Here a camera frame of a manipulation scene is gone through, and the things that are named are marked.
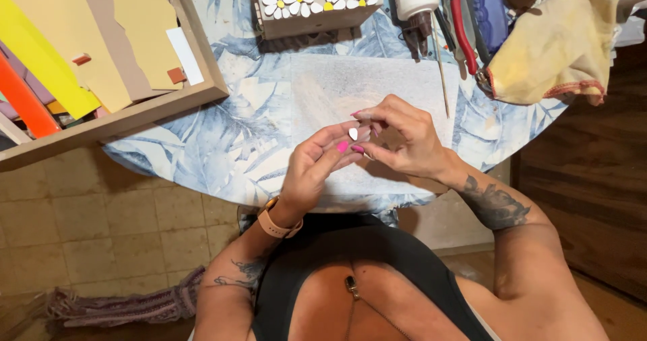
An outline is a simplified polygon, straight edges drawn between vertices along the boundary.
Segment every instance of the chain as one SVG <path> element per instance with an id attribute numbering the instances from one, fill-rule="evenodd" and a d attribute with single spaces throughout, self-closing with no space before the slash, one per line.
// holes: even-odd
<path id="1" fill-rule="evenodd" d="M 345 341 L 348 341 L 348 336 L 351 333 L 352 313 L 355 312 L 355 302 L 359 301 L 359 300 L 362 300 L 366 304 L 368 304 L 368 306 L 370 308 L 372 308 L 377 314 L 382 316 L 383 319 L 385 319 L 387 322 L 389 322 L 391 324 L 391 326 L 393 326 L 393 328 L 397 329 L 401 334 L 403 334 L 404 337 L 407 338 L 407 340 L 413 341 L 411 339 L 411 337 L 409 337 L 409 335 L 407 335 L 402 329 L 400 329 L 398 326 L 396 326 L 395 323 L 393 323 L 393 321 L 391 321 L 387 316 L 384 316 L 384 313 L 380 312 L 377 308 L 375 308 L 372 304 L 370 304 L 367 300 L 364 299 L 364 297 L 362 297 L 359 294 L 359 292 L 357 290 L 357 286 L 355 285 L 355 278 L 354 277 L 348 276 L 346 278 L 346 280 L 345 280 L 345 283 L 346 283 L 346 289 L 348 289 L 348 291 L 352 293 L 351 314 L 348 316 L 348 327 L 346 328 Z"/>

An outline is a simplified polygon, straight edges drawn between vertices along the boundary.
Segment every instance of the tattoo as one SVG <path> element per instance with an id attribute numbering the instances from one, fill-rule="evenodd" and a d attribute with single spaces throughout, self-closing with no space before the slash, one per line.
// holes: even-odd
<path id="1" fill-rule="evenodd" d="M 526 223 L 525 216 L 530 212 L 530 207 L 524 207 L 509 193 L 495 187 L 495 184 L 488 184 L 482 191 L 478 188 L 476 179 L 468 175 L 461 196 L 479 221 L 489 229 L 503 229 Z"/>
<path id="2" fill-rule="evenodd" d="M 247 288 L 250 292 L 254 293 L 258 288 L 258 279 L 263 274 L 263 269 L 267 263 L 267 259 L 274 249 L 279 245 L 281 239 L 276 239 L 268 248 L 263 250 L 261 255 L 255 257 L 252 262 L 234 261 L 231 259 L 232 264 L 238 267 L 241 273 L 240 278 L 232 278 L 231 276 L 219 276 L 214 279 L 216 285 L 237 285 L 239 287 Z"/>

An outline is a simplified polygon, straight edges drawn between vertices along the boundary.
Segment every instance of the black top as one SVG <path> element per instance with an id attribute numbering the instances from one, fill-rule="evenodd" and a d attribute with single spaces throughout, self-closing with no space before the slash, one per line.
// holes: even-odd
<path id="1" fill-rule="evenodd" d="M 256 339 L 287 341 L 305 279 L 331 262 L 362 259 L 384 262 L 402 273 L 470 341 L 492 341 L 461 294 L 454 273 L 425 244 L 374 216 L 332 214 L 306 216 L 303 229 L 271 254 L 256 296 Z"/>

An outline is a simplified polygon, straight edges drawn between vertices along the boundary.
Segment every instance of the floral tablecloth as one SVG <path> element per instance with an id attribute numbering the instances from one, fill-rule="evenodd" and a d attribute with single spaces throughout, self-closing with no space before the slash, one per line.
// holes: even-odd
<path id="1" fill-rule="evenodd" d="M 281 188 L 292 151 L 290 77 L 283 74 L 290 54 L 383 57 L 384 64 L 411 58 L 392 21 L 393 0 L 385 0 L 360 28 L 279 40 L 261 39 L 251 0 L 193 2 L 230 97 L 111 137 L 103 149 L 135 172 L 241 205 L 262 206 Z M 429 47 L 433 52 L 433 43 Z M 453 62 L 447 52 L 441 59 Z M 469 77 L 458 91 L 452 149 L 487 171 L 536 137 L 566 107 L 558 99 L 530 106 L 493 101 Z M 325 195 L 317 210 L 377 213 L 432 200 L 433 195 Z"/>

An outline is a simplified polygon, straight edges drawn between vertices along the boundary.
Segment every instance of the pink watch strap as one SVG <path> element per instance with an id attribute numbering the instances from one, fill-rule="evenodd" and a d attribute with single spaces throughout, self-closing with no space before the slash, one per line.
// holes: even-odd
<path id="1" fill-rule="evenodd" d="M 276 226 L 276 224 L 272 222 L 270 214 L 267 210 L 261 212 L 261 214 L 258 215 L 258 222 L 261 224 L 261 227 L 265 232 L 267 232 L 271 236 L 274 236 L 275 238 L 280 239 L 289 239 L 293 237 L 303 227 L 303 219 L 301 219 L 301 221 L 299 221 L 299 223 L 294 228 L 281 228 L 279 226 Z"/>

